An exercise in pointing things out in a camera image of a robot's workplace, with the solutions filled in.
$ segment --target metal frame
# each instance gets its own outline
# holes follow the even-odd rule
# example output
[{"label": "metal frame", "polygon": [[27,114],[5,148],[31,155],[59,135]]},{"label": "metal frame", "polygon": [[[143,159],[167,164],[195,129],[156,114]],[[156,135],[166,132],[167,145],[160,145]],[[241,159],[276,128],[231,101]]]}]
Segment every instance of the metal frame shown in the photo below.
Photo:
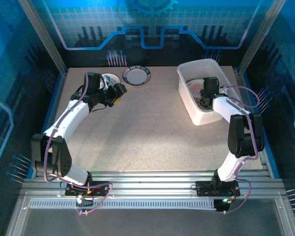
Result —
[{"label": "metal frame", "polygon": [[[243,76],[261,42],[279,14],[284,2],[285,0],[273,1],[240,64],[239,73],[241,76]],[[32,3],[30,0],[19,0],[19,3],[43,41],[57,68],[62,75],[65,75],[66,68],[64,63]],[[261,159],[266,163],[265,168],[263,167],[263,169],[256,171],[241,171],[238,177],[251,181],[252,192],[250,199],[275,200],[285,235],[295,236],[295,217],[286,195],[283,182],[280,179],[273,178],[273,172],[266,151],[261,152]],[[168,206],[171,208],[188,209],[192,207],[193,209],[212,210],[213,208],[210,204],[212,198],[197,197],[196,191],[191,189],[191,185],[194,184],[195,181],[210,181],[212,175],[213,172],[210,171],[99,172],[93,175],[93,178],[96,180],[111,181],[114,184],[107,199],[108,203],[102,206],[103,208],[109,208],[111,206],[115,208],[150,207],[142,203],[153,201],[161,208]],[[238,197],[238,199],[244,199],[248,193],[248,184],[240,182],[239,187],[241,189],[241,196]],[[100,198],[94,199],[94,202],[96,203],[99,200]],[[63,208],[63,206],[58,206],[57,204],[54,206],[53,203],[56,202],[68,202],[70,204],[65,208],[76,208],[75,204],[73,204],[75,198],[67,198],[64,196],[64,189],[60,188],[59,181],[45,183],[43,177],[25,180],[6,235],[18,236],[22,234],[24,225],[28,220],[30,208]],[[118,204],[117,206],[114,204],[117,202],[127,203]],[[208,204],[208,207],[199,207],[203,206],[203,204]]]},{"label": "metal frame", "polygon": [[[158,207],[214,210],[212,204],[210,204],[213,198],[197,197],[196,191],[191,189],[191,185],[195,181],[210,181],[212,176],[212,171],[98,172],[96,175],[93,175],[93,179],[111,181],[114,185],[107,199],[108,202],[103,208]],[[238,177],[251,181],[252,191],[250,199],[275,200],[285,234],[295,236],[295,218],[289,205],[282,180],[271,179],[267,170],[242,171]],[[27,179],[23,184],[6,235],[22,235],[23,227],[28,220],[27,214],[30,208],[77,208],[73,204],[75,198],[65,197],[65,189],[60,188],[59,183],[59,181],[46,183],[43,177]],[[244,199],[249,190],[248,184],[240,182],[239,187],[241,189],[241,196],[238,199]],[[59,204],[53,204],[59,201],[65,201],[68,204],[65,207]],[[121,201],[126,201],[129,204],[117,204]],[[148,206],[144,204],[147,201],[155,204]]]},{"label": "metal frame", "polygon": [[255,56],[257,50],[259,49],[262,41],[266,37],[267,33],[269,32],[271,26],[273,25],[276,17],[281,11],[281,8],[283,7],[286,0],[274,0],[271,7],[267,11],[264,19],[262,20],[260,27],[253,38],[251,44],[249,45],[249,48],[247,49],[247,52],[245,53],[240,65],[239,65],[239,74],[243,75],[246,72],[246,69],[248,68],[248,65],[250,64],[251,60]]},{"label": "metal frame", "polygon": [[44,44],[47,52],[49,53],[50,57],[54,61],[57,69],[59,70],[60,74],[65,76],[66,75],[66,67],[65,64],[54,44],[52,41],[44,23],[40,19],[33,3],[30,0],[18,0],[21,7],[23,8],[25,14],[27,15],[29,21],[33,25],[36,33],[38,34],[40,40]]}]

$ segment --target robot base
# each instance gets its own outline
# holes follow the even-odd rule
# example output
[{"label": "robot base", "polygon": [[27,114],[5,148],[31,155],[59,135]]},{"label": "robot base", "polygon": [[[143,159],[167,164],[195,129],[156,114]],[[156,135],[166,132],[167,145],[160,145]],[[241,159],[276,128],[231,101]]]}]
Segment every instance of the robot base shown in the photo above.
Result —
[{"label": "robot base", "polygon": [[239,185],[236,180],[231,182],[221,181],[217,170],[214,172],[212,181],[197,181],[196,190],[198,197],[232,197],[240,196]]},{"label": "robot base", "polygon": [[[102,184],[102,183],[108,183],[107,181],[90,181],[89,185],[90,186],[94,186],[94,185],[98,185],[98,184]],[[109,190],[109,185],[105,185],[102,187],[98,187],[95,189],[90,189],[90,191],[88,191],[85,188],[79,188],[76,186],[72,186],[71,184],[67,184],[66,189],[65,189],[65,196],[69,197],[69,196],[78,196],[80,194],[83,194],[85,197],[87,196],[106,196],[106,194],[108,193]]]}]

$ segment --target plate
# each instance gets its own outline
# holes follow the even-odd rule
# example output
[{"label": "plate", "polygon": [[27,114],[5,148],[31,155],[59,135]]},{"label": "plate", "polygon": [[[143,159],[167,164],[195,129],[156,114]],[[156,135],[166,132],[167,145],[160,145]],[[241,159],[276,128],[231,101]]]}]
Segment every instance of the plate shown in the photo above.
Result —
[{"label": "plate", "polygon": [[200,91],[204,88],[203,79],[188,80],[186,84],[194,98],[201,98]]},{"label": "plate", "polygon": [[125,69],[122,74],[123,80],[131,86],[145,85],[151,78],[150,71],[141,65],[134,65]]},{"label": "plate", "polygon": [[113,73],[104,73],[104,74],[102,74],[103,78],[104,78],[105,75],[107,75],[107,76],[110,77],[111,82],[113,83],[113,85],[114,85],[114,84],[119,84],[119,83],[120,83],[120,78],[119,78],[117,75],[115,75],[115,74],[113,74]]}]

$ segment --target white plate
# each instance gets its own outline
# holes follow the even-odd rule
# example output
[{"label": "white plate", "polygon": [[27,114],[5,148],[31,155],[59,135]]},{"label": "white plate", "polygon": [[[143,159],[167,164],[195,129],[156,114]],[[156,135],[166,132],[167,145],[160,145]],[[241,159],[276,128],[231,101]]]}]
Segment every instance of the white plate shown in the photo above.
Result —
[{"label": "white plate", "polygon": [[134,65],[127,69],[122,74],[123,80],[131,86],[145,85],[151,78],[150,71],[141,65]]},{"label": "white plate", "polygon": [[192,96],[194,98],[201,98],[200,91],[203,90],[203,79],[192,79],[186,82]]}]

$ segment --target gear logo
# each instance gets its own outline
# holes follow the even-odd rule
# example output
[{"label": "gear logo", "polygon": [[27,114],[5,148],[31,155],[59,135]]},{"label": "gear logo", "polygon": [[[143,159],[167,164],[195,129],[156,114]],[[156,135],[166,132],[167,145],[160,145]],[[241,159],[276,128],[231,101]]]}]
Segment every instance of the gear logo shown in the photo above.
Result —
[{"label": "gear logo", "polygon": [[161,16],[162,13],[167,14],[177,3],[178,0],[132,0],[131,6],[138,14],[154,17]]}]

